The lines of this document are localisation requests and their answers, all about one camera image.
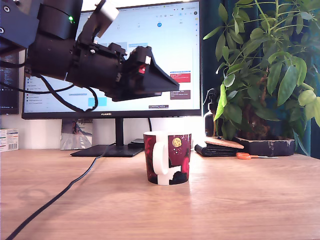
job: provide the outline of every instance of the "red mug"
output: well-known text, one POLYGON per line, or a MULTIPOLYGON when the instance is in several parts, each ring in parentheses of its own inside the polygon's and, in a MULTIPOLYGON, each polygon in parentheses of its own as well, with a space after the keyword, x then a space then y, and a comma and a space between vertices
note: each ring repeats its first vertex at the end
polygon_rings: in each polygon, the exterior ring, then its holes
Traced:
POLYGON ((143 139, 149 182, 175 185, 189 180, 190 133, 150 131, 143 134, 143 139))

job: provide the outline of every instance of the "wall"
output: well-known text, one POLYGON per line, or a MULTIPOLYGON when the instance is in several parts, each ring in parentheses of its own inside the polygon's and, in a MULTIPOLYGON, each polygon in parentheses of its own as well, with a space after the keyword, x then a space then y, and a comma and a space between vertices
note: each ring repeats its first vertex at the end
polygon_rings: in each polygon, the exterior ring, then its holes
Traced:
MULTIPOLYGON (((154 4, 168 2, 165 0, 110 0, 116 7, 154 4)), ((96 1, 84 0, 83 10, 95 8, 96 1)), ((20 53, 20 62, 24 61, 24 52, 20 53)), ((20 69, 20 88, 23 88, 24 72, 20 69)), ((21 118, 23 94, 20 94, 20 114, 1 117, 1 127, 19 129, 19 145, 21 149, 58 149, 60 148, 61 120, 23 120, 21 118)), ((204 134, 202 117, 153 118, 152 127, 158 130, 187 130, 193 138, 198 139, 204 134)), ((124 120, 124 142, 127 144, 134 139, 142 138, 149 130, 147 119, 124 120)), ((112 144, 115 142, 115 120, 95 119, 93 121, 93 144, 112 144)))

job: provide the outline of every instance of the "red notification box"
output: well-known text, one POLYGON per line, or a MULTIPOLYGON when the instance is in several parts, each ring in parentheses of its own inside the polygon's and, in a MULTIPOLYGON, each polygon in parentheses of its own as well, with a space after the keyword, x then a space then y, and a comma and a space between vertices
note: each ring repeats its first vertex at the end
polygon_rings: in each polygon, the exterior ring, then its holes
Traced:
POLYGON ((191 83, 191 73, 174 73, 170 77, 180 83, 191 83))

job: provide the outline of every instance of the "black robotic arm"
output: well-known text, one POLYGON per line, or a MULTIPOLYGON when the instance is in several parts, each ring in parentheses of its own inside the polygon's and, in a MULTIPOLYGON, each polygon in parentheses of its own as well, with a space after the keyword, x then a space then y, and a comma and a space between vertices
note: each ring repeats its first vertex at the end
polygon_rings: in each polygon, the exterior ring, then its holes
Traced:
POLYGON ((179 84, 155 62, 151 47, 126 51, 98 44, 119 11, 102 0, 76 38, 82 0, 1 0, 0 57, 27 49, 25 73, 103 91, 114 102, 160 96, 179 84))

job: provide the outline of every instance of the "scissors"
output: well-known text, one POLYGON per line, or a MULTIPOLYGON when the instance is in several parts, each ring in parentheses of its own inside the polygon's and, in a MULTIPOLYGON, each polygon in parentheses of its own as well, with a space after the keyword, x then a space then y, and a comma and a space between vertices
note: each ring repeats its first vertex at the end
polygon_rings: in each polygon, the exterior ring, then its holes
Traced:
POLYGON ((257 156, 257 155, 250 155, 249 153, 245 152, 237 152, 236 157, 242 160, 250 160, 250 159, 277 159, 274 156, 257 156))

